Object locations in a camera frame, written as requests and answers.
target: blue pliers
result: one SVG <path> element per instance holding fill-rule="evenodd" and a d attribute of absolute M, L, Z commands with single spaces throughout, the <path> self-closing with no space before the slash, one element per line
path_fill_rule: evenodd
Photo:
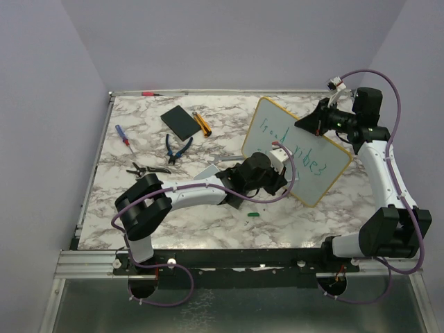
<path fill-rule="evenodd" d="M 169 156 L 168 164 L 176 164 L 176 160 L 182 156 L 182 154 L 191 146 L 191 143 L 193 142 L 193 137 L 190 137 L 187 144 L 180 149 L 176 154 L 173 153 L 171 150 L 171 147 L 169 146 L 169 134 L 166 135 L 165 144 L 166 149 L 168 149 L 167 155 Z"/>

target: marble tabletop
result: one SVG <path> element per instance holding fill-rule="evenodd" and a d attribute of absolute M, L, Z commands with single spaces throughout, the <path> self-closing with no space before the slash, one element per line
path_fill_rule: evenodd
<path fill-rule="evenodd" d="M 225 96 L 118 96 L 108 124 L 96 176 L 85 214 L 79 250 L 122 247 L 121 233 L 110 225 L 116 214 L 114 201 L 135 182 L 133 156 L 114 127 L 125 130 L 139 165 L 168 167 L 172 174 L 158 173 L 160 180 L 184 181 L 208 167 L 210 154 L 241 155 L 241 147 L 255 107 L 263 95 Z M 288 111 L 303 117 L 316 107 L 320 94 L 267 95 Z M 205 139 L 196 133 L 189 150 L 168 165 L 165 136 L 171 135 L 174 151 L 182 143 L 160 115 L 181 105 L 188 113 L 200 113 L 212 128 Z M 339 101 L 342 110 L 351 110 L 352 101 Z M 350 151 L 350 146 L 328 135 Z M 224 169 L 235 162 L 218 164 Z M 268 198 L 260 191 L 258 198 Z M 310 248 L 330 235 L 356 232 L 373 215 L 373 196 L 361 162 L 354 156 L 350 166 L 314 208 L 305 207 L 293 196 L 261 205 L 244 202 L 239 210 L 229 205 L 200 205 L 171 212 L 152 235 L 154 248 Z M 259 212 L 260 217 L 247 217 Z"/>

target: blue screwdriver handle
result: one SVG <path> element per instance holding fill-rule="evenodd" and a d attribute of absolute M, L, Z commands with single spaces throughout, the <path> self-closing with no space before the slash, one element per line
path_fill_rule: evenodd
<path fill-rule="evenodd" d="M 119 133 L 119 136 L 122 138 L 123 142 L 125 142 L 125 144 L 128 145 L 128 138 L 123 132 L 122 127 L 120 127 L 120 125 L 116 125 L 116 130 Z"/>

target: black notebook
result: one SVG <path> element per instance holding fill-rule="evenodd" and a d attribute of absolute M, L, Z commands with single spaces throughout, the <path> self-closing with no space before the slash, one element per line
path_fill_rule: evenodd
<path fill-rule="evenodd" d="M 165 112 L 160 118 L 182 141 L 200 130 L 199 124 L 179 105 Z"/>

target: gray wall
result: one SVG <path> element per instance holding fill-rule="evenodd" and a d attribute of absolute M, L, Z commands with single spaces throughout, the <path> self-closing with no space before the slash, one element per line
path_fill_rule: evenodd
<path fill-rule="evenodd" d="M 0 326 L 36 332 L 108 95 L 58 0 L 0 1 Z"/>
<path fill-rule="evenodd" d="M 369 66 L 404 2 L 62 0 L 109 90 L 325 88 Z"/>
<path fill-rule="evenodd" d="M 444 3 L 408 0 L 370 68 L 395 81 L 402 102 L 394 148 L 401 174 L 420 207 L 434 222 L 425 240 L 425 281 L 444 332 Z M 396 106 L 390 87 L 366 74 L 363 85 L 384 88 L 382 121 L 392 129 Z"/>

